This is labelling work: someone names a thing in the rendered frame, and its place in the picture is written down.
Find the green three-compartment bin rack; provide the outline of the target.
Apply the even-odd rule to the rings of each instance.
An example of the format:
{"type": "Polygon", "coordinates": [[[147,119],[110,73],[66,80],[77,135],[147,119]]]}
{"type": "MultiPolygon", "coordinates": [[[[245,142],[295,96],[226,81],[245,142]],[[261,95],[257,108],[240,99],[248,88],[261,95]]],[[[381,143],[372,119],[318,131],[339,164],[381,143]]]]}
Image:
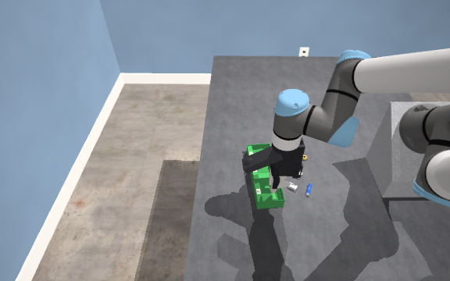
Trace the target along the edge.
{"type": "MultiPolygon", "coordinates": [[[[270,144],[249,144],[247,145],[247,155],[252,155],[268,147],[270,144]]],[[[257,209],[284,207],[282,188],[277,189],[275,194],[270,191],[269,167],[268,165],[251,173],[257,209]]]]}

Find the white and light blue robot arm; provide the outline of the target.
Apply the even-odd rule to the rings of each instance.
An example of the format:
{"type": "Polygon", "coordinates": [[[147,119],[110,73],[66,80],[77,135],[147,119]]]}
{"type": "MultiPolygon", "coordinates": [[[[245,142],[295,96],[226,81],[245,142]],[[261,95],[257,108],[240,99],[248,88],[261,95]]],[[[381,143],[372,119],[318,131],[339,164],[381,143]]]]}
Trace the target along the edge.
{"type": "MultiPolygon", "coordinates": [[[[342,52],[320,107],[310,105],[308,95],[297,89],[278,95],[273,145],[292,151],[306,135],[349,147],[359,125],[353,113],[366,93],[450,93],[450,48],[379,58],[342,52]]],[[[399,133],[407,148],[425,154],[414,193],[450,207],[450,105],[413,106],[402,116],[399,133]]],[[[271,146],[244,157],[243,170],[249,174],[281,160],[271,146]]]]}

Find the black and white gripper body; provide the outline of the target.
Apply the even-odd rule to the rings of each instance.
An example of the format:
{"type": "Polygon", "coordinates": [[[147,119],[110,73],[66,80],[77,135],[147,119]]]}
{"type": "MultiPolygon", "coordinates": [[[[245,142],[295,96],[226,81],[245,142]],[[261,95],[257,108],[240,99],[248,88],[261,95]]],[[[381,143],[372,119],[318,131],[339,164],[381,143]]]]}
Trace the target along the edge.
{"type": "Polygon", "coordinates": [[[292,151],[282,151],[276,148],[273,143],[272,148],[275,152],[283,156],[283,160],[270,165],[272,176],[274,176],[274,173],[277,172],[278,176],[292,176],[292,178],[301,178],[303,169],[302,158],[305,151],[303,139],[301,138],[300,145],[292,151]]]}

